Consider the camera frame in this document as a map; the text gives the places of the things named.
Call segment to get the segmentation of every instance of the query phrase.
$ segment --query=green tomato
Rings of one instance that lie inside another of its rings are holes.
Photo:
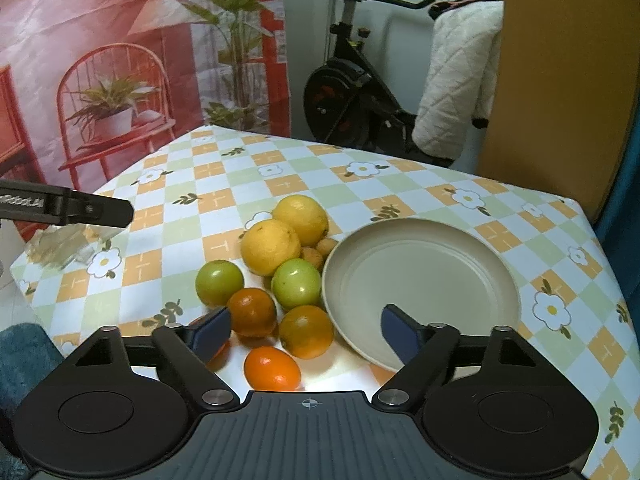
[[[320,301],[320,273],[308,261],[287,260],[276,269],[271,290],[284,310],[300,305],[317,305]]]
[[[196,276],[196,294],[210,308],[226,305],[244,287],[242,270],[226,260],[207,262]]]

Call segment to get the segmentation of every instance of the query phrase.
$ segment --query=door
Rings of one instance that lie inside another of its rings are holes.
[[[640,0],[505,0],[482,176],[577,200],[594,221],[637,101]]]

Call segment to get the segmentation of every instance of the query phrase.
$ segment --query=white wall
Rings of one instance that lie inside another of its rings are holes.
[[[302,107],[305,83],[311,72],[322,64],[324,42],[329,24],[330,0],[284,0],[291,93],[292,136],[312,140]],[[336,19],[342,12],[342,2],[336,5]],[[415,113],[424,89],[429,69],[433,20],[426,9],[410,10],[379,2],[357,4],[354,30],[371,30],[365,53],[382,79],[409,112]],[[459,169],[472,171],[482,145],[478,132],[472,128],[474,142],[463,155]]]

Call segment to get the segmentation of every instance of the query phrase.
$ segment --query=tablecloth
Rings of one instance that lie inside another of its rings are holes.
[[[600,433],[584,473],[640,477],[640,354],[625,301],[579,204],[456,171],[302,140],[198,128],[131,166],[98,192],[136,210],[130,227],[96,247],[88,266],[29,263],[11,272],[44,329],[69,353],[98,327],[145,335],[205,309],[194,291],[204,262],[231,260],[262,286],[239,237],[278,200],[318,200],[337,240],[367,222],[428,218],[469,232],[500,254],[519,287],[518,331],[593,403]],[[235,336],[215,371],[244,397],[248,352]],[[300,362],[307,391],[377,390],[389,373],[338,340]]]

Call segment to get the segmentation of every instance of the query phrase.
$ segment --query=white flower print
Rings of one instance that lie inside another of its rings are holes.
[[[269,213],[268,211],[260,211],[256,213],[254,217],[251,218],[251,220],[249,220],[246,224],[244,224],[244,228],[246,230],[249,230],[258,222],[262,222],[263,220],[269,220],[271,218],[273,217],[271,216],[271,213]]]
[[[540,218],[543,215],[542,211],[540,211],[539,208],[529,203],[526,203],[525,205],[523,205],[522,210],[526,211],[527,213],[529,213],[531,216],[535,218]]]
[[[380,173],[380,170],[386,170],[386,168],[388,166],[373,164],[372,162],[352,162],[345,169],[344,176],[351,176],[352,174],[359,177],[373,176]]]
[[[277,164],[268,164],[266,166],[260,166],[258,168],[258,173],[262,176],[279,175],[282,173],[282,168]]]
[[[204,137],[196,137],[195,139],[193,139],[193,143],[196,146],[201,146],[203,144],[209,144],[210,142],[213,142],[215,139],[214,136],[212,135],[208,135],[208,136],[204,136]]]
[[[65,341],[60,347],[60,353],[62,354],[62,357],[66,358],[69,357],[71,352],[73,352],[76,348],[78,348],[78,346],[74,345],[71,341]]]
[[[36,291],[34,288],[31,288],[31,283],[28,282],[27,280],[19,280],[18,288],[20,289],[20,292],[23,293],[25,296],[28,296],[29,294],[33,294]]]
[[[484,202],[482,201],[478,193],[467,191],[466,189],[457,189],[451,195],[451,198],[468,209],[478,209],[479,207],[484,207]]]
[[[589,265],[587,256],[584,254],[584,251],[582,249],[569,247],[569,258],[571,258],[573,263],[582,265],[583,267],[587,267]]]
[[[134,184],[148,184],[149,182],[158,180],[161,176],[168,175],[169,173],[173,173],[173,170],[167,171],[160,168],[150,168],[149,170],[146,170],[145,173],[140,175],[137,180],[134,180],[131,185],[133,186]]]
[[[162,176],[162,170],[159,168],[152,168],[151,170],[146,170],[145,173],[140,175],[138,179],[139,184],[148,184],[149,182],[153,182],[154,180],[158,180]]]
[[[122,257],[120,256],[119,249],[109,249],[107,251],[100,251],[96,253],[94,259],[87,267],[86,272],[95,276],[96,278],[115,278],[116,273],[113,269],[118,267],[122,263]]]
[[[550,330],[561,330],[571,323],[571,314],[564,306],[562,298],[544,291],[536,293],[533,315]]]

